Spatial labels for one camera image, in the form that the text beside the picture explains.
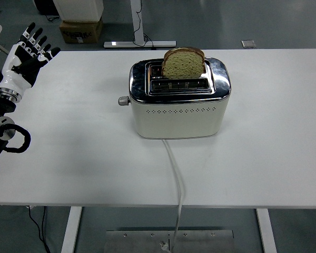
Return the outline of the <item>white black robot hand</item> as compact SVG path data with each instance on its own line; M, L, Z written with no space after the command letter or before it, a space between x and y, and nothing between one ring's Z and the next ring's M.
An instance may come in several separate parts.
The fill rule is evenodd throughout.
M43 29L35 30L35 26L32 22L12 46L2 69L0 95L16 95L20 100L34 86L40 69L61 51L59 47L43 45L47 36L42 36Z

